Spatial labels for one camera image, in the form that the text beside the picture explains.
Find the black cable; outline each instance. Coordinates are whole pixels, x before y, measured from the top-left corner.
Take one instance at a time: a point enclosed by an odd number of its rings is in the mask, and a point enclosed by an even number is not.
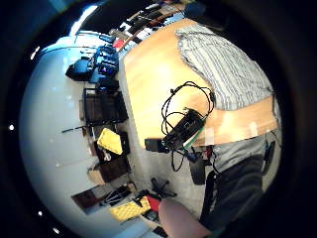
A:
[[[162,131],[163,134],[167,135],[169,133],[169,130],[168,128],[171,128],[171,130],[174,129],[174,127],[168,122],[167,118],[171,115],[174,115],[174,114],[181,114],[183,116],[185,116],[184,113],[182,112],[170,112],[168,113],[168,107],[169,107],[169,104],[171,102],[171,99],[172,97],[181,89],[183,88],[184,86],[190,86],[190,87],[195,87],[199,90],[201,90],[204,95],[206,96],[207,98],[207,101],[208,101],[208,110],[206,112],[206,114],[203,116],[201,113],[197,112],[201,117],[202,119],[206,119],[208,117],[208,115],[213,111],[214,109],[214,104],[215,104],[215,96],[212,92],[212,90],[208,87],[200,87],[198,86],[195,82],[193,81],[185,81],[183,84],[181,84],[180,86],[178,86],[176,89],[171,89],[170,90],[170,97],[164,102],[164,104],[162,105],[161,107],[161,110],[160,110],[160,114],[161,114],[161,117],[162,117],[162,122],[161,122],[161,125],[160,125],[160,129]],[[173,145],[171,146],[171,148],[169,148],[171,150],[171,167],[172,169],[175,171],[175,172],[178,172],[183,164],[183,160],[184,160],[184,157],[186,156],[187,154],[187,151],[182,147],[182,150],[184,151],[184,154],[180,153],[176,148],[175,148],[175,143],[176,143],[176,140],[173,142]],[[182,155],[182,158],[181,158],[181,162],[180,162],[180,165],[178,166],[178,168],[176,169],[175,168],[175,164],[174,164],[174,153],[177,152],[179,154]]]
[[[282,145],[281,145],[281,143],[279,142],[279,140],[277,139],[277,136],[276,136],[275,132],[273,132],[273,131],[270,131],[270,132],[272,133],[272,135],[274,136],[275,140],[277,141],[279,147],[281,148]]]
[[[117,193],[117,195],[120,196],[120,198],[125,199],[125,197],[119,191],[117,191],[119,189],[119,187],[116,188],[110,181],[109,181],[109,184],[112,187],[112,189],[114,189],[114,192]]]
[[[66,129],[66,130],[62,130],[61,133],[66,133],[66,132],[69,132],[69,131],[74,131],[74,130],[77,130],[77,129],[80,129],[80,128],[86,128],[87,126],[78,126],[78,127],[73,127],[73,128],[69,128],[69,129]]]
[[[216,174],[216,175],[218,175],[219,174],[219,171],[217,170],[217,168],[216,168],[216,165],[215,165],[215,162],[216,162],[216,159],[217,159],[217,154],[214,152],[214,150],[213,150],[213,146],[211,146],[211,155],[214,155],[214,158],[213,158],[213,162],[211,162],[210,160],[210,164],[212,165],[212,169],[214,170],[214,173]]]
[[[178,168],[176,169],[175,168],[175,164],[174,164],[174,152],[177,152],[177,151],[171,151],[171,161],[170,161],[170,164],[171,164],[171,168],[174,172],[178,172],[182,166],[182,163],[184,162],[184,158],[185,158],[185,155],[182,156],[181,158],[181,162],[178,166]]]

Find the desk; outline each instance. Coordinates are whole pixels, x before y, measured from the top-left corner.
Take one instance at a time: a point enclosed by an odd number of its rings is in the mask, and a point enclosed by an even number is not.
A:
[[[153,33],[124,57],[125,77],[133,119],[139,142],[145,146],[146,138],[162,138],[160,131],[160,109],[170,96],[170,89],[187,80],[199,86],[209,84],[185,64],[177,49],[174,31],[195,22],[184,19],[170,24]],[[186,106],[204,114],[207,100],[200,90],[181,89],[172,99],[169,110],[181,111]],[[175,125],[178,115],[171,116]],[[194,146],[214,145],[235,142],[262,135],[277,128],[272,113],[272,97],[236,111],[214,109],[208,117],[204,131]]]

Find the red object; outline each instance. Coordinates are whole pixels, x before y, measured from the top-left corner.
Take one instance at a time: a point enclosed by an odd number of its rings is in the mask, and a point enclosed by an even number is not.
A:
[[[150,207],[153,211],[159,212],[159,203],[160,201],[147,195],[147,199],[149,201]]]
[[[115,41],[114,43],[113,43],[113,47],[114,48],[121,48],[122,46],[123,46],[123,44],[124,44],[124,41],[123,40],[121,40],[121,39],[118,39],[117,41]]]

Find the dark pants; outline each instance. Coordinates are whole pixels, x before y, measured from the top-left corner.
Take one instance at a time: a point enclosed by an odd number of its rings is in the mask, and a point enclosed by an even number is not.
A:
[[[213,173],[208,175],[200,217],[200,222],[205,227],[211,231],[223,229],[230,222],[252,211],[263,195],[263,161],[263,156],[252,156],[221,172],[215,178]],[[214,199],[215,206],[210,212]]]

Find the small black device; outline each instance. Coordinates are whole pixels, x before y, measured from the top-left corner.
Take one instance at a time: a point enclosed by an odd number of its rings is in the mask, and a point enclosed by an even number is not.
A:
[[[112,78],[107,78],[106,76],[99,76],[96,83],[97,92],[102,90],[117,91],[119,89],[119,81]]]
[[[169,149],[164,146],[161,139],[148,138],[145,140],[146,150],[159,153],[168,153]]]
[[[177,123],[177,125],[162,139],[162,143],[174,150],[181,149],[183,144],[205,125],[199,113],[193,109]]]
[[[92,74],[92,65],[90,59],[81,58],[68,67],[65,75],[75,81],[88,81]]]

